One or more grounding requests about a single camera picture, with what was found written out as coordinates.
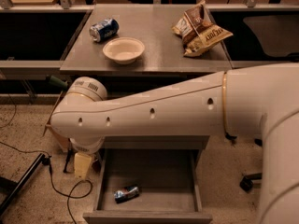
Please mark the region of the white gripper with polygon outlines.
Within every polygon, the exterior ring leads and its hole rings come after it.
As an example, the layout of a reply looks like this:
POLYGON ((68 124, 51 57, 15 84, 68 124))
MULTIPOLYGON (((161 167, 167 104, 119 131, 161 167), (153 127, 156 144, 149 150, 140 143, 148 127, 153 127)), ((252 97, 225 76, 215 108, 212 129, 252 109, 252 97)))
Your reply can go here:
POLYGON ((104 141, 104 137, 70 139, 73 149, 78 152, 74 157, 75 177, 82 180, 86 179, 93 163, 93 157, 88 154, 96 153, 102 147, 104 141))

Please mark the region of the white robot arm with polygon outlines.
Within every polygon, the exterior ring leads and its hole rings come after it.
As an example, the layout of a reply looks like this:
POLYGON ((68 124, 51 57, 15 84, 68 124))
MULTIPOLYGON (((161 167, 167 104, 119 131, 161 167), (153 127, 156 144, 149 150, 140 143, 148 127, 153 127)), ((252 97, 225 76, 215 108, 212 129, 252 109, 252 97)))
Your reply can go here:
POLYGON ((53 130, 99 149, 105 136, 259 135, 263 177, 257 224, 299 224, 299 64, 218 72, 114 100, 78 78, 56 106, 53 130))

